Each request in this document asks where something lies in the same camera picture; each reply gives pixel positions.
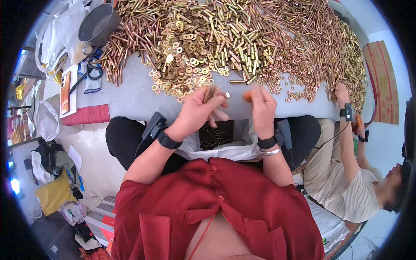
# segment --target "black hair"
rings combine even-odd
[[[403,208],[403,201],[406,197],[407,184],[409,183],[410,169],[411,165],[405,159],[401,167],[401,184],[398,185],[394,190],[395,203],[393,205],[385,205],[383,207],[384,210],[399,213],[400,210]]]

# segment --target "red shirt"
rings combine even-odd
[[[200,222],[219,210],[264,259],[323,259],[318,227],[294,185],[223,158],[190,161],[146,185],[125,181],[116,197],[111,257],[184,259]]]

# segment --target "black pants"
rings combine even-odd
[[[290,170],[298,167],[308,156],[321,135],[321,128],[313,116],[287,118],[292,137],[292,149],[282,149]],[[136,149],[142,141],[141,135],[145,130],[141,123],[125,117],[114,117],[106,129],[106,141],[110,154],[117,158],[127,170],[135,160]],[[177,171],[188,160],[172,154],[166,162],[162,174]]]

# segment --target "metal pot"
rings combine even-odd
[[[104,46],[111,33],[118,30],[121,17],[110,3],[104,3],[94,8],[81,23],[78,39],[90,43],[94,49]]]

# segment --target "wooden phone case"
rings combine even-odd
[[[62,77],[61,84],[61,114],[69,112],[69,90],[71,89],[71,72]]]

